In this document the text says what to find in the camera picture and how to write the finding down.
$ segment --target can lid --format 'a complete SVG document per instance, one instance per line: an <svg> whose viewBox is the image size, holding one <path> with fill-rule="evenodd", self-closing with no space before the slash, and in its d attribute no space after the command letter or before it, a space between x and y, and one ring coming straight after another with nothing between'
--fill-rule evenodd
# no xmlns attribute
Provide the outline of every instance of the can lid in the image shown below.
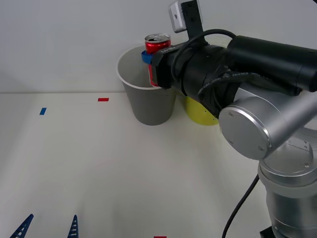
<svg viewBox="0 0 317 238"><path fill-rule="evenodd" d="M145 38L145 42L148 43L162 43L170 40L170 36L164 33L151 34Z"/></svg>

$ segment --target blue tape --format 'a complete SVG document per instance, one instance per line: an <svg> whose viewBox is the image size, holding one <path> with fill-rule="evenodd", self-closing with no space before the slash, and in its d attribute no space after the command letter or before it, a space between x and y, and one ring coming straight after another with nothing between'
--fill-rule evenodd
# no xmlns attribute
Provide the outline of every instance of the blue tape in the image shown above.
<svg viewBox="0 0 317 238"><path fill-rule="evenodd" d="M40 115L44 115L46 112L46 108L42 108L41 112L40 112Z"/></svg>
<svg viewBox="0 0 317 238"><path fill-rule="evenodd" d="M153 55L150 55L150 54L146 53L146 51L143 51L141 53L141 57L142 57L142 61L144 63L151 64L151 59L152 59Z"/></svg>

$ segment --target blue plastic part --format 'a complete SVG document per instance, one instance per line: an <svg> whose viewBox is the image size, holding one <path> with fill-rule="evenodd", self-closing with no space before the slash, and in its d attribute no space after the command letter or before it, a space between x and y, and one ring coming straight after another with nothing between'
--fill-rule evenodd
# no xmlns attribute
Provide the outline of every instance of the blue plastic part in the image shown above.
<svg viewBox="0 0 317 238"><path fill-rule="evenodd" d="M79 238L77 215L74 216L67 238Z"/></svg>
<svg viewBox="0 0 317 238"><path fill-rule="evenodd" d="M45 112L46 112L46 108L42 108L42 109L41 109L41 112L40 112L40 115L44 115Z"/></svg>
<svg viewBox="0 0 317 238"><path fill-rule="evenodd" d="M33 217L33 214L31 214L27 219L25 219L25 221L19 226L19 228L13 233L13 235L10 236L10 238L24 238Z"/></svg>
<svg viewBox="0 0 317 238"><path fill-rule="evenodd" d="M142 61L144 63L151 64L151 59L152 59L153 55L150 55L150 54L146 53L146 51L143 51L141 53L141 57L142 57Z"/></svg>

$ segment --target white table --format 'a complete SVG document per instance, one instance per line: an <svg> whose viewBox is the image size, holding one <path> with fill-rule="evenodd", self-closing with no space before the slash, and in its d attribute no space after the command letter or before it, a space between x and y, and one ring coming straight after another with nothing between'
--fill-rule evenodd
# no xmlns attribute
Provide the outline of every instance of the white table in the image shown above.
<svg viewBox="0 0 317 238"><path fill-rule="evenodd" d="M31 213L26 238L66 238L75 214L80 238L220 238L257 166L179 99L168 122L146 126L125 93L0 95L1 238ZM268 226L259 183L228 237Z"/></svg>

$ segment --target soda can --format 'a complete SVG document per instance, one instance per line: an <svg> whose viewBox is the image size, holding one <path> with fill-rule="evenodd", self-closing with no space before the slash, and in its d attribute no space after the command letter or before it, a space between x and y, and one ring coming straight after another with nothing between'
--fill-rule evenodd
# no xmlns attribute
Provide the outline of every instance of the soda can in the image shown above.
<svg viewBox="0 0 317 238"><path fill-rule="evenodd" d="M157 51L170 46L171 40L170 36L167 34L151 34L145 38L145 49L148 54L155 54ZM158 85L153 82L152 66L150 64L149 75L151 85L154 87L158 87Z"/></svg>

